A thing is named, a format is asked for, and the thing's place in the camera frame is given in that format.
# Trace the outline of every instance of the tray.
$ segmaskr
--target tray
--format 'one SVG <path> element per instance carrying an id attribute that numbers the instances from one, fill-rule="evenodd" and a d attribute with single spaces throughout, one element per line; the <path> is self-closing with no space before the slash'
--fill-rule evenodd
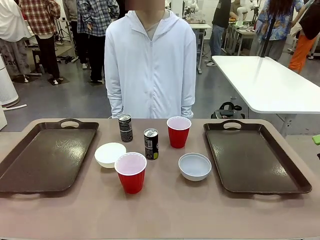
<path id="1" fill-rule="evenodd" d="M 240 128 L 227 128 L 227 123 Z M 261 195 L 311 191 L 308 180 L 263 124 L 226 120 L 203 127 L 226 190 Z"/>
<path id="2" fill-rule="evenodd" d="M 62 127 L 62 123 L 76 122 Z M 97 122 L 64 119 L 37 124 L 0 163 L 0 192 L 60 192 L 75 181 Z"/>

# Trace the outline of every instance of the tray rim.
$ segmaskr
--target tray rim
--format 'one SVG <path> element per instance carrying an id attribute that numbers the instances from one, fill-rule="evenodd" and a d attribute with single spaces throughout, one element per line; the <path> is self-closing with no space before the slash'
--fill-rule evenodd
<path id="1" fill-rule="evenodd" d="M 284 195 L 297 195 L 297 194 L 308 194 L 312 191 L 312 185 L 310 184 L 309 180 L 306 178 L 306 176 L 301 172 L 301 170 L 297 167 L 297 165 L 295 164 L 294 161 L 292 161 L 292 158 L 288 155 L 288 157 L 290 158 L 290 161 L 292 162 L 292 164 L 298 169 L 298 171 L 300 172 L 300 174 L 305 178 L 306 182 L 308 183 L 309 185 L 309 189 L 306 190 L 306 191 L 286 191 L 286 192 L 271 192 L 271 191 L 237 191 L 237 190 L 231 190 L 229 189 L 228 187 L 225 186 L 224 184 L 224 181 L 223 181 L 223 178 L 221 176 L 221 173 L 220 173 L 220 170 L 219 170 L 219 165 L 217 164 L 217 161 L 216 161 L 216 153 L 215 151 L 213 150 L 212 148 L 212 144 L 211 144 L 211 141 L 209 140 L 209 137 L 208 137 L 208 131 L 209 129 L 208 126 L 210 125 L 224 125 L 226 123 L 234 123 L 234 124 L 240 124 L 240 125 L 257 125 L 257 126 L 264 126 L 264 128 L 268 131 L 268 133 L 272 136 L 273 140 L 276 141 L 276 143 L 281 147 L 281 149 L 286 153 L 286 151 L 283 149 L 283 147 L 281 146 L 281 144 L 275 139 L 275 137 L 270 133 L 269 129 L 263 124 L 263 123 L 245 123 L 245 122 L 242 122 L 240 120 L 235 120 L 235 119 L 229 119 L 229 120 L 224 120 L 220 123 L 213 123 L 213 122 L 208 122 L 208 123 L 204 123 L 203 124 L 203 128 L 204 128 L 204 132 L 205 132 L 205 136 L 206 136 L 206 139 L 207 139 L 207 142 L 209 144 L 209 147 L 210 147 L 210 151 L 211 151 L 211 154 L 213 156 L 213 160 L 214 160 L 214 164 L 215 164 L 215 167 L 216 167 L 216 170 L 219 174 L 219 179 L 220 179 L 220 182 L 221 182 L 221 185 L 223 186 L 224 189 L 226 189 L 228 192 L 230 193 L 234 193 L 234 194 L 257 194 L 257 195 L 280 195 L 280 196 L 284 196 Z M 231 127 L 229 128 L 230 131 L 232 130 L 236 130 L 236 131 L 241 131 L 240 129 L 238 128 L 235 128 L 235 127 Z"/>
<path id="2" fill-rule="evenodd" d="M 61 127 L 61 124 L 62 123 L 65 123 L 65 122 L 75 122 L 75 123 L 78 123 L 79 126 L 78 127 L 74 127 L 74 126 L 66 126 L 66 127 Z M 43 130 L 48 130 L 48 129 L 60 129 L 60 130 L 63 130 L 63 129 L 89 129 L 89 130 L 93 130 L 93 133 L 92 133 L 92 136 L 91 136 L 91 139 L 90 139 L 90 143 L 86 149 L 86 151 L 84 152 L 84 155 L 83 155 L 83 159 L 81 161 L 81 163 L 79 164 L 79 168 L 77 170 L 77 173 L 75 174 L 74 178 L 72 179 L 72 181 L 70 182 L 70 185 L 66 186 L 65 188 L 61 188 L 59 190 L 24 190 L 24 191 L 8 191 L 8 190 L 1 190 L 0 189 L 0 193 L 1 194 L 45 194 L 45 193 L 60 193 L 60 192 L 64 192 L 66 190 L 68 190 L 76 181 L 76 178 L 78 177 L 78 174 L 79 174 L 79 171 L 82 167 L 82 164 L 84 162 L 84 160 L 86 159 L 86 156 L 87 156 L 87 153 L 88 153 L 88 150 L 89 148 L 91 147 L 92 145 L 92 142 L 96 136 L 96 133 L 97 133 L 97 130 L 99 128 L 99 123 L 98 122 L 89 122 L 89 121 L 80 121 L 76 118 L 63 118 L 59 121 L 43 121 L 43 122 L 38 122 L 36 123 L 32 128 L 28 129 L 25 134 L 23 135 L 23 137 L 21 138 L 21 140 L 19 140 L 15 146 L 13 147 L 13 149 L 3 158 L 3 160 L 0 162 L 0 165 L 3 164 L 3 162 L 7 159 L 7 157 L 12 154 L 12 152 L 15 151 L 15 149 L 18 147 L 19 144 L 21 144 L 22 141 L 24 141 L 28 136 L 29 134 L 36 128 L 40 128 L 41 125 L 49 125 L 49 126 L 52 126 L 52 125 L 56 125 L 56 124 L 60 124 L 60 127 L 57 127 L 57 128 L 44 128 L 44 129 L 41 129 L 38 131 L 37 134 L 39 134 L 41 131 Z M 87 128 L 87 127 L 81 127 L 81 125 L 87 125 L 87 124 L 94 124 L 94 128 Z"/>

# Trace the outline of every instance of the plaid shirt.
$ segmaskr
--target plaid shirt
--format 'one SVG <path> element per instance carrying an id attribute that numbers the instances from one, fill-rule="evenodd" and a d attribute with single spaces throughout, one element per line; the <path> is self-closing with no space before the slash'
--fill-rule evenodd
<path id="1" fill-rule="evenodd" d="M 116 0 L 77 0 L 77 10 L 78 33 L 97 37 L 105 36 L 111 19 L 119 16 L 119 6 Z M 92 25 L 92 31 L 89 31 L 88 24 Z"/>
<path id="2" fill-rule="evenodd" d="M 19 5 L 35 35 L 56 32 L 53 18 L 60 18 L 60 5 L 55 0 L 20 0 Z"/>

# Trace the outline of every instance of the dark hair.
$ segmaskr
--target dark hair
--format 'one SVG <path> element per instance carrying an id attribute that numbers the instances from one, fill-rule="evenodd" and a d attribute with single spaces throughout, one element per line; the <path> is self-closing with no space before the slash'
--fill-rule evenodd
<path id="1" fill-rule="evenodd" d="M 279 16 L 290 13 L 294 0 L 270 0 L 268 14 Z"/>

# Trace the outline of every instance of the green object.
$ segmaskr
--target green object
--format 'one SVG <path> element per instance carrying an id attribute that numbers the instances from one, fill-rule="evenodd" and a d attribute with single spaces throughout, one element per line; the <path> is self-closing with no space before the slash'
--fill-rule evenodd
<path id="1" fill-rule="evenodd" d="M 312 139 L 316 145 L 320 145 L 320 135 L 313 136 Z"/>

